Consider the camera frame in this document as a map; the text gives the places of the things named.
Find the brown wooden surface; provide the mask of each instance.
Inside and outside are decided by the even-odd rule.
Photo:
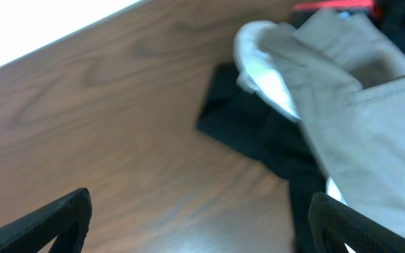
[[[1,68],[0,226],[87,187],[84,252],[291,252],[288,184],[194,124],[238,28],[293,3],[150,1]]]

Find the wooden table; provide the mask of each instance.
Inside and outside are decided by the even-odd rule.
[[[84,252],[291,252],[287,182],[194,126],[238,28],[293,4],[149,1],[0,68],[0,226],[87,187]]]

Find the gray fabric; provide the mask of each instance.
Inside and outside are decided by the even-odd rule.
[[[365,16],[322,10],[261,47],[348,205],[405,238],[405,56]]]

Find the pile of clothing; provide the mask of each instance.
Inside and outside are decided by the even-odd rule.
[[[246,24],[212,78],[197,128],[290,181],[298,252],[316,252],[307,214],[327,178],[405,238],[405,1],[386,4],[377,27],[331,9]]]

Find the wood grain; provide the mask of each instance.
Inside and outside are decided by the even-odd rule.
[[[288,184],[194,124],[238,28],[294,3],[149,1],[0,68],[0,226],[87,187],[84,252],[291,252]]]

